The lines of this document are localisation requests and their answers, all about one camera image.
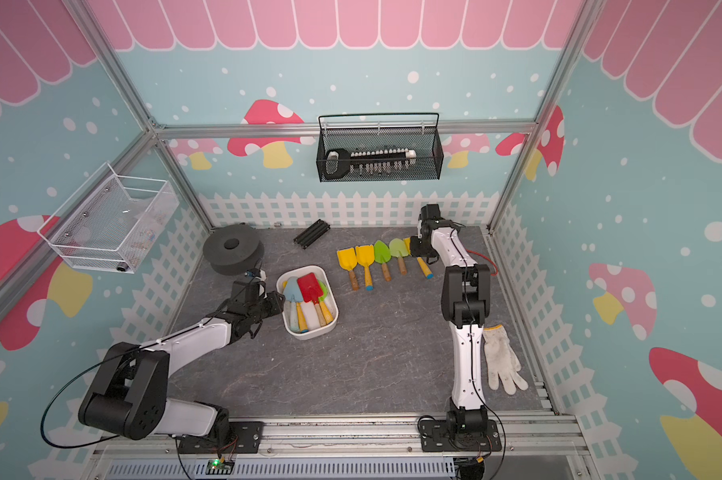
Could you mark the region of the light green shovel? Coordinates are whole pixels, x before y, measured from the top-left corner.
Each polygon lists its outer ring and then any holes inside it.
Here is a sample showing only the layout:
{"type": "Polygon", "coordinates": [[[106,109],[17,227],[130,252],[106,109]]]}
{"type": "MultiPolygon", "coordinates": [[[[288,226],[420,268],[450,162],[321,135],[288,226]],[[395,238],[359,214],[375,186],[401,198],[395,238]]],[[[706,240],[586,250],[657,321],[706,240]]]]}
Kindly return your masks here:
{"type": "Polygon", "coordinates": [[[393,238],[389,242],[388,246],[391,255],[397,260],[400,274],[406,275],[408,273],[408,270],[406,267],[405,258],[409,255],[409,252],[407,250],[404,240],[401,238],[393,238]]]}

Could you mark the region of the green shovel wooden handle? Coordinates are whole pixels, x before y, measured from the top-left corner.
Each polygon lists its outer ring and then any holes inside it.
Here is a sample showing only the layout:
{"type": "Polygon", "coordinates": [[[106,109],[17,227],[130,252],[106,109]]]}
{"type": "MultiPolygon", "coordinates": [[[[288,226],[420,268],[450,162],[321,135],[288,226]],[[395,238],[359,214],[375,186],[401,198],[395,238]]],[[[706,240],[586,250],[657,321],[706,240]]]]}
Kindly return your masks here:
{"type": "Polygon", "coordinates": [[[384,279],[390,282],[392,280],[392,277],[388,263],[391,260],[391,253],[388,245],[382,240],[377,240],[373,246],[373,249],[375,262],[380,265],[384,279]]]}

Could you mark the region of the light blue shovel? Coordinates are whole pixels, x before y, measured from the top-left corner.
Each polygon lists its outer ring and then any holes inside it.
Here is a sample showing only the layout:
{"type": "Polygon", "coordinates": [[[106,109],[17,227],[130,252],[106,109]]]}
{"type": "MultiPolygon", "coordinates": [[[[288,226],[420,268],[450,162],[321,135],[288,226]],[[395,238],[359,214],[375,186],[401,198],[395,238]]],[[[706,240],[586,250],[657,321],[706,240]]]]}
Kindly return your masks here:
{"type": "Polygon", "coordinates": [[[289,303],[288,317],[290,330],[294,333],[307,333],[308,327],[301,308],[303,297],[295,277],[290,277],[285,282],[283,294],[289,303]]]}

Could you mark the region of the yellow shovel blue tip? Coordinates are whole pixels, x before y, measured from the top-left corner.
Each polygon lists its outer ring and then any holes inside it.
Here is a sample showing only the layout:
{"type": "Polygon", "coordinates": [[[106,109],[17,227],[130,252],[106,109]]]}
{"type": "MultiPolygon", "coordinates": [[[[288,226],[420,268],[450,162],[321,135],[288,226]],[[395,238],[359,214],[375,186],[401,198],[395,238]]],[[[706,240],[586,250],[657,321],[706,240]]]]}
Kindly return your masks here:
{"type": "Polygon", "coordinates": [[[371,275],[371,265],[374,263],[374,247],[372,245],[361,245],[355,247],[357,262],[364,269],[365,289],[371,291],[374,288],[371,275]]]}

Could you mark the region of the white plastic storage box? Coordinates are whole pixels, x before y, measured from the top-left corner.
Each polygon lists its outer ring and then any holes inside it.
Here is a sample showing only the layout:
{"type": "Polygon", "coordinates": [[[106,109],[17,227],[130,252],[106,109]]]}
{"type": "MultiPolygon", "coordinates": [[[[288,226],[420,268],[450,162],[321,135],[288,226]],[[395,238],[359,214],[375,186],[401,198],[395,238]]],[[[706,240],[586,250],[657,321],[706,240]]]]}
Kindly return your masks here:
{"type": "Polygon", "coordinates": [[[283,294],[284,284],[290,277],[295,277],[297,280],[299,277],[306,275],[308,273],[314,273],[315,276],[317,277],[318,281],[323,281],[327,285],[328,291],[329,291],[329,301],[331,302],[331,306],[332,306],[334,314],[335,314],[335,319],[331,324],[322,327],[319,324],[319,319],[318,319],[317,312],[316,312],[314,305],[312,303],[306,302],[303,299],[303,302],[301,303],[301,308],[302,308],[302,312],[305,316],[305,320],[306,320],[307,327],[308,327],[308,332],[302,333],[302,334],[294,333],[289,328],[289,317],[288,317],[289,303],[287,302],[287,300],[285,298],[284,310],[282,313],[283,324],[284,324],[284,327],[286,328],[287,332],[299,340],[309,340],[309,339],[324,335],[326,333],[329,333],[332,329],[335,328],[335,326],[337,325],[337,320],[339,318],[339,308],[338,308],[337,302],[335,300],[335,297],[333,295],[333,291],[329,285],[328,277],[326,276],[326,272],[319,266],[309,265],[309,266],[304,266],[304,267],[297,268],[297,269],[294,269],[294,270],[284,273],[276,281],[277,292],[283,294]]]}

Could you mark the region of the red shovel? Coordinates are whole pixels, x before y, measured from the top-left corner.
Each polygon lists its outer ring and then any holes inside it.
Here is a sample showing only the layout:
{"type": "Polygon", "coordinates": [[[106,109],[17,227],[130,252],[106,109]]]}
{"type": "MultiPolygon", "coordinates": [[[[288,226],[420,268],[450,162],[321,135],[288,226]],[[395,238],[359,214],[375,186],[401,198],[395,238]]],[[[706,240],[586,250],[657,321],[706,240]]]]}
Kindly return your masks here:
{"type": "Polygon", "coordinates": [[[306,302],[312,303],[316,309],[319,324],[324,327],[332,319],[325,304],[321,301],[323,294],[319,281],[314,273],[308,273],[297,279],[297,284],[306,302]]]}

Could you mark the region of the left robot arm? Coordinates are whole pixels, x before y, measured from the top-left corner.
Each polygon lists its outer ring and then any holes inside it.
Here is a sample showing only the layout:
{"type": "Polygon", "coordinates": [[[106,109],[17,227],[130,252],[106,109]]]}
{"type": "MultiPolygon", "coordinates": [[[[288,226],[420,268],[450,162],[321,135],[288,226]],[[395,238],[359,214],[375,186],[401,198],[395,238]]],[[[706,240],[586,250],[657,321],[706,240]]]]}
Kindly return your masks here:
{"type": "Polygon", "coordinates": [[[172,399],[169,380],[205,355],[249,337],[262,322],[283,312],[285,297],[254,277],[236,281],[231,296],[197,323],[142,344],[120,342],[103,360],[75,376],[95,376],[80,402],[78,422],[109,439],[150,435],[193,437],[220,451],[235,441],[225,407],[172,399]]]}

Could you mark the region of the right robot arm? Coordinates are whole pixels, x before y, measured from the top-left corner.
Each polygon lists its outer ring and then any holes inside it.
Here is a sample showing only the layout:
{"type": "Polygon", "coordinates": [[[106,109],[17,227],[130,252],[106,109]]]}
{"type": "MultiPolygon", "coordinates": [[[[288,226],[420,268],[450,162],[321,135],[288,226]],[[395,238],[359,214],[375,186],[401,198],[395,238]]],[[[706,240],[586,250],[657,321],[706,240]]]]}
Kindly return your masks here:
{"type": "Polygon", "coordinates": [[[461,227],[440,217],[418,221],[411,254],[444,265],[442,317],[452,338],[454,380],[446,415],[448,438],[469,436],[481,447],[501,449],[497,423],[481,386],[483,327],[490,313],[491,268],[477,262],[459,239],[461,227]]]}

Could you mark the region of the dark grey foam roll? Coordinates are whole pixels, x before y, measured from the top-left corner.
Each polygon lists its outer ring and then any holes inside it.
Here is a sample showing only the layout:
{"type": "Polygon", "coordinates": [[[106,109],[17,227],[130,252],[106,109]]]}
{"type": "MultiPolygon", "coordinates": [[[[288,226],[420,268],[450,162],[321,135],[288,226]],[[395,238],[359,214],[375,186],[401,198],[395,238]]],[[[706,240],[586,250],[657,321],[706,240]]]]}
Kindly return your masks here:
{"type": "Polygon", "coordinates": [[[256,229],[233,224],[216,229],[205,241],[202,252],[216,273],[235,276],[255,268],[265,249],[256,229]]]}

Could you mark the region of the black ribbed bar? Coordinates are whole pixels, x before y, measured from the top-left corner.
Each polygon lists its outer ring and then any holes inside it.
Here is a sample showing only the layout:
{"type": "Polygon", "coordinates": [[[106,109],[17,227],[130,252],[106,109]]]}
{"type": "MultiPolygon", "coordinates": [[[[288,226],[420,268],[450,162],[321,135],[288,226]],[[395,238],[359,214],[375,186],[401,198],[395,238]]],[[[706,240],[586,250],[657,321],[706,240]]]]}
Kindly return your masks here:
{"type": "Polygon", "coordinates": [[[327,233],[331,226],[324,220],[318,219],[300,234],[298,234],[293,242],[302,249],[307,249],[315,243],[321,236],[327,233]]]}

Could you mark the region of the black socket bit holder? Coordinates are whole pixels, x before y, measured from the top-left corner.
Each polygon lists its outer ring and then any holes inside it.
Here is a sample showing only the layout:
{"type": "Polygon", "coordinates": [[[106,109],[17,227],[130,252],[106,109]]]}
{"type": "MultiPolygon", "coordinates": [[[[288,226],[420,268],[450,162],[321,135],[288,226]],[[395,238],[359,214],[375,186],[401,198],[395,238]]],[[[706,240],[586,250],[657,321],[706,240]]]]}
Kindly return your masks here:
{"type": "Polygon", "coordinates": [[[369,176],[374,174],[392,174],[394,171],[408,169],[417,159],[413,149],[381,149],[374,151],[348,151],[335,149],[327,153],[323,162],[324,177],[327,180],[340,180],[349,175],[369,176]]]}

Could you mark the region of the white work glove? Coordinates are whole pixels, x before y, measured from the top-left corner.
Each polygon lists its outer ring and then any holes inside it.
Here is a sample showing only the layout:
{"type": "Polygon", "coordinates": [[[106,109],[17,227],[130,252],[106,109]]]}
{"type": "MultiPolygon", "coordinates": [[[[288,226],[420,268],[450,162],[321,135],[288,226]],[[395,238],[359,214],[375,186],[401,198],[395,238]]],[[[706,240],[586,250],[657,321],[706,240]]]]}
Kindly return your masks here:
{"type": "Polygon", "coordinates": [[[518,390],[526,391],[529,385],[520,375],[519,358],[502,325],[483,329],[484,358],[487,367],[487,383],[491,390],[503,387],[507,395],[515,395],[518,390]]]}

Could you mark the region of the black mesh wall basket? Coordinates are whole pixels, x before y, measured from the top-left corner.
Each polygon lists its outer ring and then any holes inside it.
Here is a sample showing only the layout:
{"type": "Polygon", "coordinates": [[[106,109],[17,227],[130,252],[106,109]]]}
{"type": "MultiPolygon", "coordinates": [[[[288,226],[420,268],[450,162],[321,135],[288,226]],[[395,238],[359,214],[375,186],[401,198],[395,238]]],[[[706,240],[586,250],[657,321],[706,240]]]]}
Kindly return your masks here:
{"type": "Polygon", "coordinates": [[[318,117],[322,182],[438,180],[444,161],[435,112],[318,117]]]}

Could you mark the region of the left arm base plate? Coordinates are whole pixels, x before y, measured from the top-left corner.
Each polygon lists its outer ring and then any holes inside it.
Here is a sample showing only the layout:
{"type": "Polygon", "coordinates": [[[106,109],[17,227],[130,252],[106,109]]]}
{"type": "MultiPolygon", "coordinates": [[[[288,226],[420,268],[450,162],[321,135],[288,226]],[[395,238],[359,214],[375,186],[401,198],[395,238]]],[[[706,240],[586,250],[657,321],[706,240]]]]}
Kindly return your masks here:
{"type": "Polygon", "coordinates": [[[204,437],[185,436],[179,442],[181,454],[255,454],[265,424],[257,421],[227,422],[215,426],[204,437]]]}

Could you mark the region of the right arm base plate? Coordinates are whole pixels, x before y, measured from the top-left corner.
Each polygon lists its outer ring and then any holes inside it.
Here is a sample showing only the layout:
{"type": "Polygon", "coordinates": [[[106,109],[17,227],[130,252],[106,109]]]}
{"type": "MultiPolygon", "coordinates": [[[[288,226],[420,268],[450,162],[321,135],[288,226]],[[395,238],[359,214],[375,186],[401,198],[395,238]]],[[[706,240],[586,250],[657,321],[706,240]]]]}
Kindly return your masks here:
{"type": "Polygon", "coordinates": [[[489,420],[483,431],[451,433],[445,419],[423,415],[416,421],[421,449],[433,452],[500,452],[502,438],[497,424],[489,420]]]}

